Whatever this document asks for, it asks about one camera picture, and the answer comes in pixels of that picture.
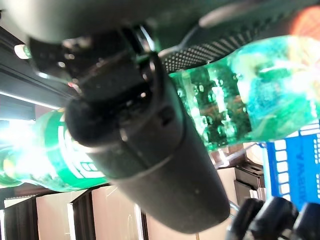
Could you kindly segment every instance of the green plastic bottle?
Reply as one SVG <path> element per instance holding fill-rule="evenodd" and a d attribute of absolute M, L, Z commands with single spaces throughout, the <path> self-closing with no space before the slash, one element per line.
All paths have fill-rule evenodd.
<path fill-rule="evenodd" d="M 172 73 L 207 149 L 281 139 L 320 114 L 320 42 L 280 36 Z"/>
<path fill-rule="evenodd" d="M 52 111 L 21 134 L 21 144 L 0 152 L 0 186 L 41 185 L 57 192 L 107 183 L 66 128 L 63 110 Z"/>

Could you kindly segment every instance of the black rubber tip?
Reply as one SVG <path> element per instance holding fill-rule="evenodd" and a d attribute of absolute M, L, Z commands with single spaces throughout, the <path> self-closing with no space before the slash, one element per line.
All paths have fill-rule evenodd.
<path fill-rule="evenodd" d="M 171 156 L 134 177 L 113 181 L 142 210 L 186 234 L 218 225 L 230 214 L 221 180 L 192 124 L 188 118 L 184 141 Z"/>

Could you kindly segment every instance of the bottle cap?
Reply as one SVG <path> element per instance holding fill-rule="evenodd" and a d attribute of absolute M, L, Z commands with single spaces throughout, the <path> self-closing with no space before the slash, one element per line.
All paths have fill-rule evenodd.
<path fill-rule="evenodd" d="M 10 148 L 0 150 L 0 188 L 16 187 L 23 184 L 23 182 L 14 180 L 9 177 L 4 170 L 4 160 L 7 158 L 10 151 Z"/>

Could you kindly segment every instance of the green label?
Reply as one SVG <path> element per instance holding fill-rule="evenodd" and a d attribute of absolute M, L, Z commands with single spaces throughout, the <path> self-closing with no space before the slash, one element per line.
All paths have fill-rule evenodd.
<path fill-rule="evenodd" d="M 106 183 L 105 175 L 72 139 L 64 116 L 63 112 L 54 112 L 44 131 L 47 156 L 57 174 L 66 184 L 82 189 Z"/>

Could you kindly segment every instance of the black cylindrical part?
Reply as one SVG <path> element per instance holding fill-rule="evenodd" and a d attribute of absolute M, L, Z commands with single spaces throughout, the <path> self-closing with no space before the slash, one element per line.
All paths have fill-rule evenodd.
<path fill-rule="evenodd" d="M 320 205 L 307 203 L 293 226 L 292 240 L 320 239 Z"/>

